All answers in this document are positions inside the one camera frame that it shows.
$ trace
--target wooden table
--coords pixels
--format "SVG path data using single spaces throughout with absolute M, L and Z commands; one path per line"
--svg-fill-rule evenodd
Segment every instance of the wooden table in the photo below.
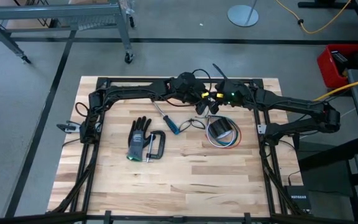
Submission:
M 95 91 L 97 79 L 82 77 L 76 102 L 88 104 L 88 94 Z M 281 94 L 278 79 L 264 78 L 264 85 L 265 89 Z M 158 104 L 176 124 L 197 116 L 194 107 L 174 107 L 166 102 Z M 114 104 L 104 120 L 88 214 L 103 215 L 105 210 L 111 210 L 114 215 L 243 217 L 244 212 L 249 212 L 252 217 L 269 217 L 254 114 L 230 106 L 221 106 L 218 114 L 233 119 L 241 128 L 242 140 L 234 149 L 213 147 L 207 141 L 205 131 L 196 128 L 174 135 L 148 99 Z M 167 140 L 161 160 L 145 163 L 126 159 L 131 124 L 139 116 L 152 119 L 149 131 L 165 131 Z M 270 119 L 272 123 L 288 122 L 284 111 L 270 111 Z M 71 120 L 80 123 L 84 117 L 73 110 Z M 77 134 L 67 134 L 65 141 L 76 138 L 79 138 Z M 290 138 L 283 140 L 292 143 Z M 282 181 L 286 184 L 288 175 L 299 170 L 296 153 L 286 144 L 280 143 L 276 148 Z M 63 148 L 49 210 L 55 208 L 74 186 L 81 151 L 79 141 Z M 291 182 L 301 185 L 300 174 L 292 175 Z M 80 193 L 77 209 L 81 208 L 84 191 Z M 273 197 L 279 212 L 274 186 Z

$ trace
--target gray floor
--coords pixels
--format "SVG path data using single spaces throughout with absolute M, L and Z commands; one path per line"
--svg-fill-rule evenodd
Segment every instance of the gray floor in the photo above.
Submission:
M 358 18 L 344 14 L 318 35 L 306 35 L 296 19 L 274 1 L 259 1 L 260 21 L 240 28 L 226 18 L 230 6 L 251 0 L 143 0 L 135 2 L 136 30 L 131 37 L 358 40 Z M 296 1 L 282 0 L 313 30 L 330 20 L 337 10 L 298 9 Z M 20 33 L 14 36 L 67 37 L 67 32 Z M 87 30 L 78 37 L 116 37 L 115 30 Z M 25 152 L 48 94 L 64 43 L 20 42 L 33 65 L 24 65 L 0 43 L 0 217 L 17 180 Z M 324 46 L 225 45 L 225 44 L 133 44 L 135 59 L 124 63 L 121 44 L 73 44 L 58 93 L 52 106 L 17 215 L 43 213 L 46 209 L 65 135 L 55 125 L 69 119 L 76 90 L 83 75 L 176 76 L 203 68 L 212 76 L 218 64 L 231 77 L 275 77 L 284 95 L 314 99 L 326 92 L 316 63 Z M 349 98 L 332 102 L 341 113 L 354 108 Z M 297 114 L 289 114 L 290 120 Z M 335 134 L 316 134 L 308 142 L 338 145 L 358 137 L 355 111 L 342 118 Z M 345 197 L 312 193 L 312 204 L 321 217 L 351 219 Z

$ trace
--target work glove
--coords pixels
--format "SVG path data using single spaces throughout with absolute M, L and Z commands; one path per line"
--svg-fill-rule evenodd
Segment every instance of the work glove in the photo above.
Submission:
M 128 154 L 127 158 L 133 161 L 142 161 L 143 148 L 148 146 L 153 139 L 151 135 L 146 137 L 146 131 L 149 127 L 151 119 L 146 121 L 146 117 L 137 118 L 136 121 L 132 122 L 132 128 L 128 137 Z

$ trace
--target caster wheel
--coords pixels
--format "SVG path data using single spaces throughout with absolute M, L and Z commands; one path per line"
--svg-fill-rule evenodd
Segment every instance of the caster wheel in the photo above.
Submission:
M 27 56 L 23 56 L 21 59 L 23 60 L 23 63 L 31 64 L 31 61 L 27 58 Z
M 126 53 L 126 54 L 125 54 L 125 62 L 126 62 L 126 63 L 130 64 L 133 59 L 134 59 L 134 55 L 133 55 L 133 54 L 129 54 L 129 53 Z
M 135 28 L 135 21 L 132 16 L 129 18 L 129 25 L 131 25 L 132 28 Z

